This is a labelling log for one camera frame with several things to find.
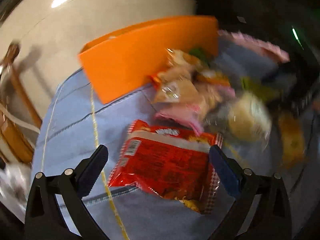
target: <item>red snack bag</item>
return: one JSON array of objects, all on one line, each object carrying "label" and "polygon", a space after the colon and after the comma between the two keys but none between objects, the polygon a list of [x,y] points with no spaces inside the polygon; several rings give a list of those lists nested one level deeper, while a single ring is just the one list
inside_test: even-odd
[{"label": "red snack bag", "polygon": [[222,144],[221,135],[196,137],[191,130],[150,127],[136,120],[128,130],[108,186],[136,185],[163,198],[201,202],[196,211],[208,211],[219,180],[208,164],[213,144]]}]

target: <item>orange box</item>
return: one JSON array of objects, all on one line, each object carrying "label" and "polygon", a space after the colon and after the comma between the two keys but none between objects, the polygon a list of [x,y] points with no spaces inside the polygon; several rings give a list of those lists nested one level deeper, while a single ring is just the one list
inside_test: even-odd
[{"label": "orange box", "polygon": [[87,43],[79,59],[101,102],[106,104],[149,82],[167,66],[166,49],[188,52],[202,47],[218,53],[218,22],[208,16],[152,20],[106,34]]}]

